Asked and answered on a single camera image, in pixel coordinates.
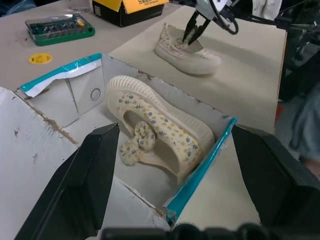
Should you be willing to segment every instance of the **shoe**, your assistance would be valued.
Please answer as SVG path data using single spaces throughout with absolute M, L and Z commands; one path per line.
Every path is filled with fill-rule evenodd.
M 215 142 L 206 124 L 170 105 L 138 79 L 112 78 L 105 96 L 111 113 L 133 136 L 120 147 L 126 165 L 142 162 L 163 167 L 176 175 L 180 184 Z
M 190 75 L 214 74 L 223 58 L 204 48 L 196 40 L 191 45 L 182 42 L 184 31 L 164 24 L 155 53 L 180 71 Z

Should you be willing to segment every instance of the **cardboard box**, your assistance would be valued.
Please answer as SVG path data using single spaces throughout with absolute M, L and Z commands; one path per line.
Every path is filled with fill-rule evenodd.
M 126 166 L 121 160 L 119 147 L 131 136 L 103 103 L 105 85 L 118 75 L 127 75 L 143 81 L 168 103 L 197 117 L 211 128 L 215 136 L 215 145 L 181 186 L 177 185 L 177 179 L 173 174 L 163 169 L 140 163 Z M 172 223 L 179 217 L 219 151 L 225 147 L 225 141 L 236 122 L 235 119 L 223 115 L 165 81 L 101 53 L 60 67 L 22 85 L 20 89 L 23 91 L 19 90 L 19 95 L 24 97 L 28 104 L 49 119 L 55 120 L 61 130 L 66 131 L 78 143 L 95 128 L 119 123 L 118 155 L 114 175 L 130 184 L 154 206 L 166 206 L 171 218 L 169 222 Z
M 162 14 L 169 0 L 93 0 L 93 13 L 119 27 L 126 27 Z
M 2 87 L 0 124 L 0 239 L 12 240 L 56 170 L 80 145 L 55 121 Z M 156 207 L 117 177 L 104 191 L 110 194 L 102 228 L 170 229 Z

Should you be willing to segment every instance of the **teal tape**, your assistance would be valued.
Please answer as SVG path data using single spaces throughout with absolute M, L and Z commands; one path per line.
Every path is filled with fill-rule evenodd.
M 185 205 L 194 194 L 196 188 L 198 187 L 200 181 L 205 176 L 207 170 L 211 166 L 211 164 L 216 160 L 216 156 L 227 140 L 228 136 L 231 133 L 233 126 L 238 122 L 236 118 L 232 118 L 225 130 L 219 137 L 218 141 L 215 143 L 215 147 L 211 150 L 211 152 L 207 155 L 206 159 L 202 161 L 202 163 L 198 166 L 196 171 L 186 180 L 184 185 L 178 190 L 176 196 L 172 199 L 172 201 L 166 207 L 170 212 L 175 213 L 175 219 L 177 220 L 183 211 Z M 167 217 L 167 221 L 169 224 L 172 224 L 171 218 Z
M 64 65 L 64 66 L 61 66 L 61 67 L 57 68 L 56 70 L 53 70 L 53 71 L 47 73 L 46 75 L 38 77 L 35 80 L 32 80 L 26 84 L 21 85 L 20 89 L 23 90 L 24 92 L 27 92 L 30 89 L 32 89 L 35 85 L 47 80 L 48 78 L 51 78 L 51 77 L 53 77 L 57 74 L 60 74 L 60 73 L 66 73 L 71 70 L 77 69 L 81 66 L 84 66 L 84 65 L 89 64 L 91 62 L 94 62 L 98 59 L 101 59 L 101 57 L 102 57 L 101 53 L 96 53 L 96 54 L 81 58 L 77 61 L 71 62 L 71 63 Z

